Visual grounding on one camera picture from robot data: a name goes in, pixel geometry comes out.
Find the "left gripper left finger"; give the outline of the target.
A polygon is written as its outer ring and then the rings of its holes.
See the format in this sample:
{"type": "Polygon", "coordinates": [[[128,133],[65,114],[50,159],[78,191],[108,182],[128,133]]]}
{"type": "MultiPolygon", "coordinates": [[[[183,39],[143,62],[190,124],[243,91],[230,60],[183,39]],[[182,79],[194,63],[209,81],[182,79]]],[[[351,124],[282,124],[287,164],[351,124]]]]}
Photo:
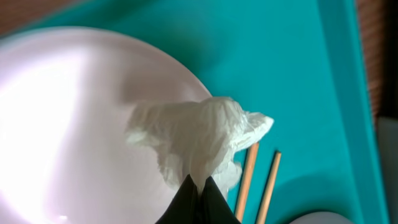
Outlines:
{"type": "Polygon", "coordinates": [[[197,186],[187,175],[164,214],[156,224],[197,224],[199,223],[197,186]]]}

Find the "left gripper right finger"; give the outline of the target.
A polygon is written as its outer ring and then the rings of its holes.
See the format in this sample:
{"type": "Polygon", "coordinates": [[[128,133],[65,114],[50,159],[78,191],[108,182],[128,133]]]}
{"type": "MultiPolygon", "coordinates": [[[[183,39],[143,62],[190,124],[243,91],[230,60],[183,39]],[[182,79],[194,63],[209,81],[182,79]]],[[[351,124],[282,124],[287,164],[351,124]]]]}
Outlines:
{"type": "Polygon", "coordinates": [[[206,179],[199,198],[198,222],[200,224],[240,224],[212,177],[206,179]]]}

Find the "white tissue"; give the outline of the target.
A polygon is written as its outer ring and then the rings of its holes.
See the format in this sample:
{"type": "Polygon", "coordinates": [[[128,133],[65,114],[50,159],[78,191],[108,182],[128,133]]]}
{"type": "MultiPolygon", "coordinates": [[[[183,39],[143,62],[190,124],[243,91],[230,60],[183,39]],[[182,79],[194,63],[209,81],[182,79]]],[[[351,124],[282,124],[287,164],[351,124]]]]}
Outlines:
{"type": "Polygon", "coordinates": [[[165,183],[178,189],[190,176],[199,192],[212,177],[225,197],[240,180],[243,169],[234,155],[260,141],[274,120],[244,111],[231,98],[201,102],[139,103],[126,128],[126,141],[157,153],[165,183]]]}

